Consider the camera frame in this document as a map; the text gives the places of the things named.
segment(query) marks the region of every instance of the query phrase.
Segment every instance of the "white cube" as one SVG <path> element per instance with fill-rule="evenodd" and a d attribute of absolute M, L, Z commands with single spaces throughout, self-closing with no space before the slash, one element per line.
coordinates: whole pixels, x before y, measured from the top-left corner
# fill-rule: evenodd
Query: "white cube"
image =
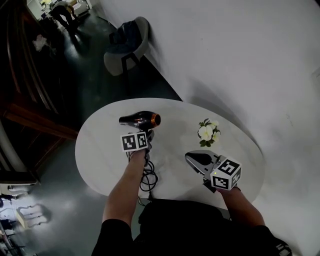
<path fill-rule="evenodd" d="M 210 173 L 211 186 L 231 190 L 241 179 L 241 163 L 227 157 Z"/>
<path fill-rule="evenodd" d="M 132 152 L 148 148 L 147 135 L 145 131 L 121 135 L 121 146 L 123 152 Z"/>

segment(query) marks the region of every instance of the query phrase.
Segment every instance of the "black shirt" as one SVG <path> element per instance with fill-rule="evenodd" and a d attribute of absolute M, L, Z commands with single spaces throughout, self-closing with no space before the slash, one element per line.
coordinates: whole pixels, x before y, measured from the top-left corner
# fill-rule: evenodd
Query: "black shirt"
<path fill-rule="evenodd" d="M 279 248 L 281 255 L 291 255 L 288 245 L 275 238 L 266 226 L 238 225 L 224 219 L 215 207 L 198 202 L 155 199 L 144 208 L 139 223 L 140 235 L 133 241 L 127 223 L 106 220 L 92 256 L 114 254 L 119 249 L 148 254 L 179 250 L 213 256 L 278 256 Z"/>

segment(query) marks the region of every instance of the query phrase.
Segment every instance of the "person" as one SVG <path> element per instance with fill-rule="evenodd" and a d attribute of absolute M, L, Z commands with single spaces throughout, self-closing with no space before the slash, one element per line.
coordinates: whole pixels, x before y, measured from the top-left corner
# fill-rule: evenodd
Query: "person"
<path fill-rule="evenodd" d="M 55 3 L 50 14 L 56 21 L 60 22 L 63 27 L 72 31 L 74 29 L 73 19 L 67 8 L 71 10 L 74 19 L 77 19 L 74 8 L 68 2 L 62 0 L 58 0 Z"/>
<path fill-rule="evenodd" d="M 209 252 L 211 255 L 289 256 L 288 245 L 275 238 L 261 213 L 237 187 L 218 190 L 231 220 L 211 206 L 194 201 L 153 199 L 139 217 L 133 241 L 131 223 L 145 165 L 145 150 L 135 151 L 105 204 L 102 226 L 92 256 L 128 251 L 148 254 Z"/>
<path fill-rule="evenodd" d="M 3 199 L 5 199 L 5 200 L 8 200 L 8 201 L 10 201 L 10 203 L 11 203 L 11 200 L 12 199 L 17 199 L 17 196 L 15 196 L 15 195 L 10 195 L 10 194 L 1 194 L 0 195 L 0 208 L 2 208 L 2 207 L 4 207 L 4 201 L 3 201 Z"/>

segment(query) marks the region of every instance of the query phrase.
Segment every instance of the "white oval table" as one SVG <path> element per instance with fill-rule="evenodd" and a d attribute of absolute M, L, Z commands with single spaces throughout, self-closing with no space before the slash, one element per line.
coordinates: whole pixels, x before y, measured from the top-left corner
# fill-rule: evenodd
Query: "white oval table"
<path fill-rule="evenodd" d="M 119 124 L 119 117 L 138 111 L 160 114 L 161 124 L 154 128 L 150 160 L 159 178 L 152 190 L 155 198 L 192 200 L 226 209 L 220 193 L 212 193 L 185 161 L 185 153 L 212 150 L 242 163 L 238 186 L 252 202 L 265 177 L 265 162 L 257 145 L 239 128 L 223 117 L 196 105 L 163 98 L 136 98 L 114 102 L 92 114 L 83 124 L 75 145 L 75 160 L 83 180 L 93 190 L 108 196 L 127 166 L 122 152 L 121 135 L 138 132 Z M 211 147 L 200 147 L 199 122 L 219 121 L 221 136 Z M 148 193 L 139 191 L 147 198 Z"/>

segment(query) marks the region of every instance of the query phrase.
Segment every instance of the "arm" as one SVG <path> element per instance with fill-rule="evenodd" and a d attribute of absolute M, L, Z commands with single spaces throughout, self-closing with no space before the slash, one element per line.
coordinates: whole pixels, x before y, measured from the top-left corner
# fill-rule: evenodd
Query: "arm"
<path fill-rule="evenodd" d="M 246 199 L 238 188 L 233 188 L 230 191 L 218 189 L 218 191 L 223 197 L 233 222 L 249 227 L 265 226 L 261 213 Z"/>
<path fill-rule="evenodd" d="M 72 5 L 69 5 L 68 8 L 70 8 L 73 17 L 75 17 L 75 9 L 74 9 L 74 7 Z"/>
<path fill-rule="evenodd" d="M 145 154 L 145 150 L 140 150 L 131 155 L 124 174 L 105 203 L 102 222 L 108 219 L 117 219 L 126 222 L 131 227 L 144 170 Z"/>

